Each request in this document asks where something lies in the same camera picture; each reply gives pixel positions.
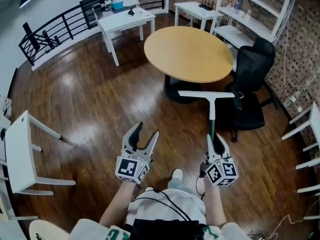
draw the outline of table top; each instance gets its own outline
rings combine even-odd
[[[133,16],[128,14],[128,9],[115,13],[113,11],[117,10],[107,12],[105,17],[99,19],[99,23],[105,32],[115,32],[132,25],[150,21],[156,17],[141,7],[133,8]]]
[[[13,193],[36,183],[29,116],[26,110],[5,132],[5,153]]]
[[[198,19],[212,20],[215,17],[215,10],[206,10],[199,7],[200,3],[198,2],[177,2],[174,4],[179,9],[182,9],[186,13],[189,13]]]
[[[69,238],[69,233],[64,231],[62,228],[41,219],[31,222],[29,234],[31,240],[38,240],[36,234],[39,235],[40,239],[44,240],[68,240]]]
[[[154,32],[145,41],[144,52],[149,62],[164,74],[193,83],[225,78],[234,61],[220,39],[187,26],[171,26]]]

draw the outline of hand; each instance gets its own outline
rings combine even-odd
[[[220,195],[220,188],[218,186],[213,186],[208,175],[205,175],[203,178],[205,191],[211,190],[216,194]]]

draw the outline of white sneaker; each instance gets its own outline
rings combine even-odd
[[[184,173],[182,172],[181,169],[175,169],[172,173],[172,179],[179,179],[182,181],[184,177]]]

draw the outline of chair backrest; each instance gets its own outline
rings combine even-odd
[[[268,40],[258,37],[253,46],[238,50],[233,85],[239,92],[256,92],[275,62],[276,49]]]

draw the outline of white table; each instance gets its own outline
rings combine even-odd
[[[74,180],[38,177],[33,150],[41,152],[42,148],[32,144],[30,123],[60,139],[61,135],[35,119],[26,110],[5,133],[5,153],[9,182],[13,193],[29,195],[53,195],[53,191],[26,189],[33,184],[75,185]]]
[[[174,25],[178,26],[179,20],[179,10],[184,11],[185,13],[191,16],[190,27],[194,26],[194,18],[201,20],[201,30],[205,30],[206,23],[208,20],[213,20],[215,17],[215,10],[206,10],[199,7],[200,3],[198,2],[177,2],[175,5],[175,17]]]
[[[112,53],[115,65],[118,67],[119,62],[112,43],[111,34],[116,31],[124,31],[134,27],[139,27],[140,40],[144,40],[143,25],[150,22],[151,33],[156,30],[156,16],[140,7],[134,8],[134,15],[128,14],[129,10],[112,10],[109,15],[98,19],[98,25],[101,29],[105,45],[109,53]]]

